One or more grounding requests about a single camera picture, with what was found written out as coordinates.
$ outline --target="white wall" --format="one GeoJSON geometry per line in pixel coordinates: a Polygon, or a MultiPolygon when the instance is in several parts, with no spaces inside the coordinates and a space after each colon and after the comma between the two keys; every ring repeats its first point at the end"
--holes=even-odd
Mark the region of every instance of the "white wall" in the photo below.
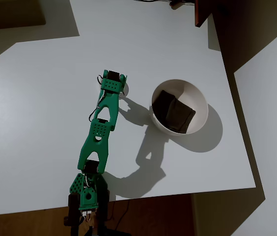
{"type": "Polygon", "coordinates": [[[266,200],[235,236],[277,235],[277,38],[236,73],[266,200]]]}

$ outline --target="dark object in bowl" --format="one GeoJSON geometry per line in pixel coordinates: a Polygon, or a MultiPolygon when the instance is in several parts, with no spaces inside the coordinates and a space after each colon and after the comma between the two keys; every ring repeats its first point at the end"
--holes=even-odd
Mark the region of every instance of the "dark object in bowl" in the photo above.
{"type": "Polygon", "coordinates": [[[180,102],[164,90],[152,104],[153,112],[159,122],[167,129],[185,134],[196,111],[180,102]]]}

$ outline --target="green 3d-printed bracket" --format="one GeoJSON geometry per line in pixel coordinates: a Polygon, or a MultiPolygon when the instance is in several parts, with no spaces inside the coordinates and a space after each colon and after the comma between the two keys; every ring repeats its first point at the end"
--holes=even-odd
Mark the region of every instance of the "green 3d-printed bracket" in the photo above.
{"type": "Polygon", "coordinates": [[[127,77],[122,74],[104,71],[97,108],[78,163],[78,169],[82,174],[76,176],[70,188],[70,193],[81,195],[79,210],[97,208],[97,194],[107,191],[107,183],[101,174],[104,173],[107,163],[109,134],[114,131],[118,117],[119,94],[123,92],[126,80],[127,77]],[[105,107],[109,109],[110,120],[98,118],[105,107]],[[93,152],[98,154],[99,162],[88,160],[93,152]]]}

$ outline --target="wooden floor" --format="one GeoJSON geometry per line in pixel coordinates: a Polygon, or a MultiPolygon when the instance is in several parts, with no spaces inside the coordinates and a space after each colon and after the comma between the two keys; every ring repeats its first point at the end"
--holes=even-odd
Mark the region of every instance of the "wooden floor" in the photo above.
{"type": "MultiPolygon", "coordinates": [[[[194,235],[190,194],[110,202],[109,229],[115,229],[128,203],[118,231],[132,236],[194,235]]],[[[0,236],[69,236],[70,228],[63,225],[67,213],[68,208],[62,207],[0,215],[0,236]]],[[[81,236],[86,227],[85,222],[80,225],[81,236]]]]}

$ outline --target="white tabletop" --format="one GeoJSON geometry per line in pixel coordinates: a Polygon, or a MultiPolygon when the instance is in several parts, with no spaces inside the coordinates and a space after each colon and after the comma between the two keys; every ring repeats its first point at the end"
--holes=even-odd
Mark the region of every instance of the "white tabletop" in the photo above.
{"type": "MultiPolygon", "coordinates": [[[[208,48],[207,22],[194,26],[193,6],[71,5],[80,36],[21,40],[0,54],[0,214],[67,206],[104,69],[128,75],[129,86],[109,139],[111,200],[255,187],[222,55],[208,48]],[[161,133],[148,116],[155,87],[170,79],[191,82],[210,105],[188,137],[161,133]]],[[[31,33],[0,30],[0,40],[11,34],[31,33]]]]}

